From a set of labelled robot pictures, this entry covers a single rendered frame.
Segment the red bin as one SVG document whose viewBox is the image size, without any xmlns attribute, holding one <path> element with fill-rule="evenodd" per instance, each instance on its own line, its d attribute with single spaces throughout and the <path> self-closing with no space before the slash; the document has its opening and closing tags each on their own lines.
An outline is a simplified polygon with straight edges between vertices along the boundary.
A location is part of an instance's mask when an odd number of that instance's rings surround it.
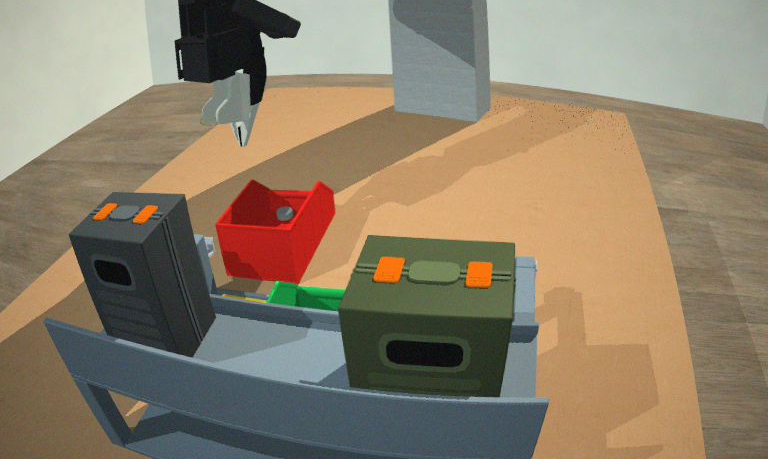
<svg viewBox="0 0 768 459">
<path fill-rule="evenodd" d="M 278 220 L 285 206 L 293 217 Z M 227 276 L 299 284 L 334 215 L 333 190 L 321 181 L 295 191 L 250 180 L 215 224 Z"/>
</svg>

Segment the olive green tool case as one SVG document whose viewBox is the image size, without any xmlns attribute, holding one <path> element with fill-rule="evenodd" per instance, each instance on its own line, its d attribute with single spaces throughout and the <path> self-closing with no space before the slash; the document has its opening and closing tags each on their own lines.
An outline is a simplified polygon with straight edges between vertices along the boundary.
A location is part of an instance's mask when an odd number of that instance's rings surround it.
<svg viewBox="0 0 768 459">
<path fill-rule="evenodd" d="M 500 397 L 515 243 L 368 235 L 338 307 L 349 386 Z"/>
</svg>

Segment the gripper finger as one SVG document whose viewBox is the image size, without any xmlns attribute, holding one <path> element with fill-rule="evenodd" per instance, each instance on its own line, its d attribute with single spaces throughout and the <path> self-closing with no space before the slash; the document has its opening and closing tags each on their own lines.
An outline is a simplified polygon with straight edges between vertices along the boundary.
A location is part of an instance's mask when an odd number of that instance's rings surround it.
<svg viewBox="0 0 768 459">
<path fill-rule="evenodd" d="M 227 86 L 228 86 L 229 78 L 226 78 L 223 81 L 217 80 L 213 82 L 213 91 L 214 91 L 213 96 L 204 105 L 202 109 L 202 115 L 206 121 L 216 121 L 216 117 L 215 117 L 216 111 L 219 105 L 222 104 L 223 101 L 226 99 L 228 94 Z M 235 135 L 235 138 L 239 146 L 241 147 L 241 137 L 240 137 L 241 122 L 233 122 L 233 123 L 230 123 L 230 125 Z"/>
<path fill-rule="evenodd" d="M 241 147 L 247 146 L 255 117 L 262 101 L 266 83 L 267 68 L 264 47 L 253 43 L 253 57 L 243 68 L 228 80 L 228 95 L 216 111 L 219 124 L 241 122 Z"/>
</svg>

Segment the green bin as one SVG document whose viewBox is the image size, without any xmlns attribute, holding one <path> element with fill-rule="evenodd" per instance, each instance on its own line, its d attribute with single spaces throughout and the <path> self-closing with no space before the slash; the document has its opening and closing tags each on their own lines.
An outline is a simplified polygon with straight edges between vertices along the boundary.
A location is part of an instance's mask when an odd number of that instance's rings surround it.
<svg viewBox="0 0 768 459">
<path fill-rule="evenodd" d="M 338 311 L 345 290 L 276 281 L 266 303 Z"/>
</svg>

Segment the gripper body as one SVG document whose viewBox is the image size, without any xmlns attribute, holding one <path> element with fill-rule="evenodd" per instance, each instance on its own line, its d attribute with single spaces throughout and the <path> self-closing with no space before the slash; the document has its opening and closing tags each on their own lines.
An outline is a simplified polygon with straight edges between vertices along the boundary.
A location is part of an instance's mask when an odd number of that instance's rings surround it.
<svg viewBox="0 0 768 459">
<path fill-rule="evenodd" d="M 231 11 L 234 2 L 178 0 L 181 38 L 174 40 L 178 80 L 224 80 L 243 69 L 253 57 L 252 40 L 262 47 L 255 22 Z"/>
</svg>

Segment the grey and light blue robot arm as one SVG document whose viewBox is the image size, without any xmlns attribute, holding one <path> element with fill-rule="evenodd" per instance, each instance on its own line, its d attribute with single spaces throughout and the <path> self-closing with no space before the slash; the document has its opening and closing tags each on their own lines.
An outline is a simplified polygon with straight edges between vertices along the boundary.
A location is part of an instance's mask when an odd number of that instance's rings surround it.
<svg viewBox="0 0 768 459">
<path fill-rule="evenodd" d="M 301 22 L 257 0 L 235 0 L 231 10 L 255 22 L 256 28 L 273 39 L 295 38 Z"/>
</svg>

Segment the dark grey tool case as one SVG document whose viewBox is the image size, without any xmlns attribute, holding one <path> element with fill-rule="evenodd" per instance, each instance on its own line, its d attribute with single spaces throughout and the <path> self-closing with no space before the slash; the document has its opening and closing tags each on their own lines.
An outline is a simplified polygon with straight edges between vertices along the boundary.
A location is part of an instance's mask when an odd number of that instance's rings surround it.
<svg viewBox="0 0 768 459">
<path fill-rule="evenodd" d="M 69 237 L 107 335 L 193 358 L 216 315 L 185 194 L 112 192 Z"/>
</svg>

